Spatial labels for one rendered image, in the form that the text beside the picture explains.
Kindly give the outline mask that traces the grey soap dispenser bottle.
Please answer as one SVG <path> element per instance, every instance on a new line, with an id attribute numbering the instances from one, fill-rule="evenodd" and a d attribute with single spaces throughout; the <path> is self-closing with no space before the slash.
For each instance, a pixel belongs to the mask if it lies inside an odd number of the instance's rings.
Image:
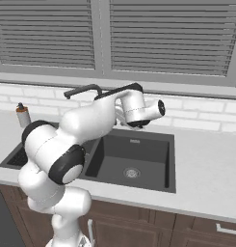
<path id="1" fill-rule="evenodd" d="M 31 123 L 29 110 L 22 102 L 19 102 L 16 106 L 16 115 L 18 117 L 19 124 L 22 128 L 25 128 Z"/>

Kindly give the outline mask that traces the brown cabinet door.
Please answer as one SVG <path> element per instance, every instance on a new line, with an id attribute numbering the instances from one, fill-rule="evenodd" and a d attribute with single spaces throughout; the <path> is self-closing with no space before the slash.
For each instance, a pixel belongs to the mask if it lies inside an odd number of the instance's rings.
<path id="1" fill-rule="evenodd" d="M 94 247 L 170 247 L 172 230 L 104 217 L 91 219 Z"/>
<path id="2" fill-rule="evenodd" d="M 31 210 L 19 187 L 0 184 L 0 191 L 25 247 L 45 247 L 53 236 L 51 215 Z"/>

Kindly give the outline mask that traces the dark grey dishwasher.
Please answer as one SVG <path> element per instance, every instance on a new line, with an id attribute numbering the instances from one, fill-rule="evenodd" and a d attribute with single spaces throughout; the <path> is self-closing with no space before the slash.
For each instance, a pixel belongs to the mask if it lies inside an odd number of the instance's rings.
<path id="1" fill-rule="evenodd" d="M 0 191 L 0 247 L 25 247 Z"/>

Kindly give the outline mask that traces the black sink faucet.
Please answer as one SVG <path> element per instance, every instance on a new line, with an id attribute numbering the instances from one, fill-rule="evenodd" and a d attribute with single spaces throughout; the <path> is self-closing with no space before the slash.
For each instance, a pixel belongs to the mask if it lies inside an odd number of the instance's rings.
<path id="1" fill-rule="evenodd" d="M 98 96 L 102 95 L 102 90 L 98 85 L 90 84 L 90 85 L 74 88 L 73 90 L 70 90 L 70 91 L 66 91 L 64 92 L 64 96 L 66 99 L 70 99 L 74 95 L 84 93 L 89 90 L 96 90 Z"/>

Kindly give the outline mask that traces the dark grey sink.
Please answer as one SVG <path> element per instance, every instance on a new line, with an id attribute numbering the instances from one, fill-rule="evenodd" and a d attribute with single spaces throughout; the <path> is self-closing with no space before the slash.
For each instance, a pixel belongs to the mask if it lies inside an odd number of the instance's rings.
<path id="1" fill-rule="evenodd" d="M 83 148 L 86 155 L 80 180 L 176 191 L 172 134 L 114 129 L 84 143 Z"/>

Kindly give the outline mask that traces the brown drawer front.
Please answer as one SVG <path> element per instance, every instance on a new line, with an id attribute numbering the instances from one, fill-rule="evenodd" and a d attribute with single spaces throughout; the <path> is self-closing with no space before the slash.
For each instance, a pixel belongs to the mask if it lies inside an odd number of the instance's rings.
<path id="1" fill-rule="evenodd" d="M 236 247 L 236 235 L 218 233 L 216 223 L 236 230 L 235 223 L 177 214 L 170 247 Z"/>

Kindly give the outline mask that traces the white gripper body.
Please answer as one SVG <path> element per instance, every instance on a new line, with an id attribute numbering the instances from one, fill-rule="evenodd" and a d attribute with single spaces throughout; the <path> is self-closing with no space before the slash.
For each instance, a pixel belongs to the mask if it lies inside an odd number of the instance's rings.
<path id="1" fill-rule="evenodd" d="M 120 124 L 121 124 L 122 126 L 126 126 L 126 127 L 130 128 L 130 129 L 132 129 L 132 130 L 139 130 L 139 129 L 142 129 L 141 126 L 132 127 L 132 126 L 130 126 L 130 125 L 126 122 L 126 120 L 125 120 L 125 118 L 124 118 L 124 114 L 123 114 L 122 108 L 121 108 L 120 106 L 116 106 L 116 107 L 115 107 L 115 111 L 116 111 L 116 117 L 117 117 L 117 119 L 119 120 L 119 122 L 120 122 Z"/>

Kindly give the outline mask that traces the grey window blind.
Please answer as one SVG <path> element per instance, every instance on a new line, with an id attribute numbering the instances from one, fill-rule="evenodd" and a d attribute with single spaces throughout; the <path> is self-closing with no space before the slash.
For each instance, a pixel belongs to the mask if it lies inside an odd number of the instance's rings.
<path id="1" fill-rule="evenodd" d="M 236 0 L 110 0 L 115 70 L 226 76 Z"/>
<path id="2" fill-rule="evenodd" d="M 94 69 L 91 0 L 0 0 L 0 60 Z"/>

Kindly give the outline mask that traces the brown sink front panel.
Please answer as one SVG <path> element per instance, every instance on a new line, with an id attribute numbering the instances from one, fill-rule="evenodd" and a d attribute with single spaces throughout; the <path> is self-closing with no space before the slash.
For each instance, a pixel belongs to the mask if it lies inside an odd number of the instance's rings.
<path id="1" fill-rule="evenodd" d="M 92 201 L 91 212 L 110 217 L 123 218 L 152 224 L 158 227 L 171 229 L 175 220 L 175 214 L 160 210 L 125 206 L 114 203 Z"/>

